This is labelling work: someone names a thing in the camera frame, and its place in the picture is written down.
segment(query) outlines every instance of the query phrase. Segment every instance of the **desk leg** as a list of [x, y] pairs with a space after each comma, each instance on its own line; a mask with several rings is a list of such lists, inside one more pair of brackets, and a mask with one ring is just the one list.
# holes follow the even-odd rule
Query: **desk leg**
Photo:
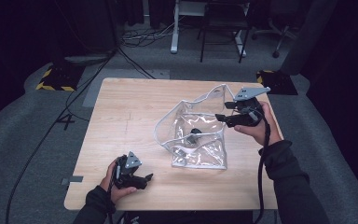
[[[242, 40], [241, 40], [241, 33], [242, 31], [240, 31], [237, 36], [235, 37], [235, 43], [237, 44], [237, 48], [238, 48], [238, 53], [241, 54], [241, 50], [242, 50]], [[243, 54], [242, 54], [242, 58], [246, 57], [246, 49], [243, 50]]]
[[178, 52], [178, 40], [179, 40], [179, 1], [176, 0], [175, 3], [175, 15], [174, 15], [174, 26], [172, 34], [172, 44], [171, 44], [171, 53]]

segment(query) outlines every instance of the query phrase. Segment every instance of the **person's left hand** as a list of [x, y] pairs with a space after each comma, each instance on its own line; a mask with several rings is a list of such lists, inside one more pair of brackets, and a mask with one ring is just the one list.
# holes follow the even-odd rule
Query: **person's left hand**
[[[110, 163], [110, 165], [106, 171], [106, 177], [103, 178], [103, 180], [101, 181], [101, 184], [100, 184], [101, 188], [103, 188], [106, 192], [108, 191], [108, 188], [109, 188], [109, 182], [110, 182], [110, 178], [112, 176], [112, 171], [113, 171], [113, 168], [115, 167], [115, 164], [116, 164], [116, 161], [112, 161], [112, 163]], [[137, 190], [137, 188], [134, 188], [134, 187], [118, 189], [115, 185], [113, 185], [112, 195], [110, 195], [110, 199], [112, 200], [113, 203], [116, 203], [120, 198], [127, 196], [129, 194], [132, 194], [136, 190]]]

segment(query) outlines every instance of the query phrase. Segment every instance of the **person's right hand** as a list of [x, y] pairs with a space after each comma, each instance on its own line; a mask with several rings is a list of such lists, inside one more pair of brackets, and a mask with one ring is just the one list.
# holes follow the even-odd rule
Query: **person's right hand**
[[[269, 142], [268, 142], [268, 145], [270, 146], [276, 142], [281, 141], [282, 139], [278, 132], [277, 123], [275, 119], [272, 117], [269, 104], [263, 101], [260, 101], [260, 104], [263, 107], [264, 116], [266, 117], [266, 120], [271, 129], [271, 134], [269, 136]], [[255, 127], [236, 125], [234, 127], [234, 130], [239, 133], [248, 134], [252, 136], [258, 144], [260, 144], [261, 146], [264, 145], [264, 139], [266, 137], [266, 126], [264, 124], [264, 120], [261, 120]]]

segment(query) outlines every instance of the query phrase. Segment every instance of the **hazard tape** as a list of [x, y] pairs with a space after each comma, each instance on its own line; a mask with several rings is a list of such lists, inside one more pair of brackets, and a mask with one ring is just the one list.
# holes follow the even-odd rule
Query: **hazard tape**
[[[262, 70], [261, 72], [263, 72], [263, 73], [274, 73], [273, 71], [270, 71], [270, 70]], [[257, 79], [257, 82], [263, 85], [263, 77], [261, 76], [261, 72], [258, 71], [255, 74], [255, 77]]]
[[50, 67], [48, 71], [42, 76], [39, 81], [39, 84], [36, 86], [37, 90], [47, 90], [47, 91], [75, 91], [76, 87], [71, 86], [60, 86], [60, 85], [46, 85], [45, 82], [51, 74], [52, 68]]

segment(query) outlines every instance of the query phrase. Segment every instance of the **black cable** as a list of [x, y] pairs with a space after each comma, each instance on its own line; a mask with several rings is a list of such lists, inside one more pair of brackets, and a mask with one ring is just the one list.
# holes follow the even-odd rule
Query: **black cable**
[[[90, 80], [89, 84], [91, 83], [91, 81], [101, 72], [101, 70], [103, 69], [103, 67], [109, 62], [109, 60], [112, 58], [109, 57], [109, 59], [107, 59], [97, 70], [96, 74], [93, 76], [93, 78]], [[11, 202], [13, 201], [13, 197], [14, 197], [14, 193], [16, 191], [17, 186], [19, 185], [22, 176], [24, 175], [25, 171], [28, 168], [28, 165], [30, 164], [32, 158], [34, 157], [34, 155], [36, 154], [36, 152], [38, 151], [38, 149], [42, 146], [43, 142], [46, 140], [46, 138], [48, 137], [48, 134], [51, 132], [51, 130], [53, 129], [53, 127], [55, 126], [55, 124], [57, 123], [57, 121], [61, 118], [61, 116], [63, 115], [63, 113], [66, 111], [67, 107], [70, 106], [80, 95], [81, 93], [83, 93], [83, 91], [88, 87], [88, 85], [69, 103], [69, 105], [65, 106], [65, 109], [60, 113], [60, 115], [54, 120], [54, 122], [50, 125], [50, 127], [48, 128], [48, 131], [45, 133], [45, 135], [43, 136], [43, 138], [40, 140], [39, 144], [36, 146], [36, 148], [34, 149], [33, 153], [31, 154], [31, 156], [28, 158], [27, 162], [25, 163], [25, 165], [23, 166], [20, 175], [18, 176], [16, 183], [14, 184], [13, 189], [10, 192], [10, 196], [9, 199], [7, 201], [7, 210], [6, 210], [6, 224], [8, 224], [8, 220], [9, 220], [9, 215], [10, 215], [10, 206], [11, 206]]]
[[[79, 85], [77, 88], [79, 89], [79, 88], [81, 88], [82, 86], [84, 86], [85, 84], [91, 83], [91, 81], [96, 77], [96, 75], [94, 75], [94, 76], [90, 77], [89, 79], [87, 79], [83, 84]], [[69, 99], [71, 98], [71, 96], [72, 96], [73, 93], [74, 93], [74, 91], [72, 91], [71, 94], [69, 94], [68, 98], [66, 98], [65, 108], [66, 108], [66, 110], [68, 111], [68, 113], [71, 114], [72, 116], [74, 116], [74, 117], [76, 117], [76, 118], [78, 118], [78, 119], [83, 119], [83, 118], [79, 117], [78, 115], [74, 114], [74, 113], [69, 109], [68, 102], [69, 102]]]
[[[165, 31], [169, 31], [169, 30], [172, 29], [172, 28], [170, 28], [170, 29], [169, 28], [170, 27], [167, 27], [167, 28], [162, 29], [160, 31], [155, 31], [155, 32], [149, 33], [149, 34], [143, 33], [142, 35], [136, 35], [136, 36], [129, 36], [129, 37], [123, 36], [122, 37], [123, 45], [126, 46], [126, 47], [129, 47], [129, 48], [137, 48], [137, 47], [149, 46], [149, 45], [153, 44], [154, 42], [156, 42], [157, 40], [160, 40], [160, 39], [166, 37], [167, 35], [171, 35], [171, 34], [166, 34], [166, 35], [163, 34]], [[128, 43], [131, 39], [138, 40], [138, 43], [136, 43], [136, 44]]]
[[106, 192], [106, 203], [107, 203], [107, 216], [109, 218], [109, 223], [113, 224], [113, 219], [112, 219], [112, 215], [113, 215], [113, 206], [112, 206], [112, 202], [111, 202], [111, 196], [112, 196], [112, 187], [115, 185], [115, 181], [114, 179], [116, 178], [116, 174], [117, 174], [117, 168], [118, 166], [122, 163], [122, 157], [118, 157], [116, 159], [116, 165], [115, 167], [112, 169], [112, 175], [110, 176], [110, 181], [109, 181], [109, 187], [107, 189]]
[[263, 176], [262, 176], [262, 174], [263, 174], [263, 164], [264, 164], [264, 151], [269, 146], [269, 136], [271, 134], [271, 129], [270, 129], [269, 123], [267, 122], [267, 119], [263, 113], [260, 113], [256, 109], [252, 109], [252, 108], [247, 108], [247, 109], [250, 112], [257, 113], [261, 117], [261, 119], [264, 120], [264, 124], [265, 124], [265, 128], [266, 128], [266, 132], [264, 135], [265, 137], [264, 137], [263, 148], [260, 153], [260, 162], [258, 163], [258, 170], [257, 170], [257, 188], [258, 188], [258, 200], [260, 202], [260, 213], [258, 214], [258, 217], [254, 222], [254, 224], [256, 224], [261, 220], [261, 218], [264, 215]]
[[127, 61], [129, 64], [131, 64], [138, 72], [140, 72], [140, 71], [138, 70], [138, 68], [137, 68], [136, 66], [138, 66], [143, 72], [145, 72], [145, 73], [142, 73], [142, 72], [140, 72], [140, 73], [143, 74], [144, 76], [146, 76], [147, 78], [156, 79], [155, 77], [153, 77], [152, 75], [150, 75], [147, 71], [145, 71], [141, 65], [139, 65], [138, 63], [136, 63], [133, 59], [131, 59], [131, 58], [123, 51], [123, 49], [118, 48], [118, 51], [119, 51], [119, 53], [120, 53], [121, 55], [124, 56], [124, 58], [126, 59], [126, 61]]
[[63, 16], [66, 24], [68, 25], [69, 29], [71, 30], [72, 34], [75, 36], [76, 40], [83, 46], [83, 48], [88, 49], [91, 52], [94, 53], [107, 53], [109, 51], [113, 51], [115, 48], [110, 49], [108, 51], [98, 51], [98, 50], [94, 50], [94, 49], [100, 49], [100, 48], [91, 48], [89, 46], [86, 46], [86, 44], [84, 44], [84, 42], [78, 37], [77, 33], [75, 32], [75, 30], [72, 28], [71, 23], [69, 22], [69, 20], [66, 18], [65, 14], [62, 11], [62, 8], [60, 7], [60, 5], [57, 3], [57, 0], [54, 0], [54, 3], [57, 7], [57, 9], [60, 11], [61, 15]]

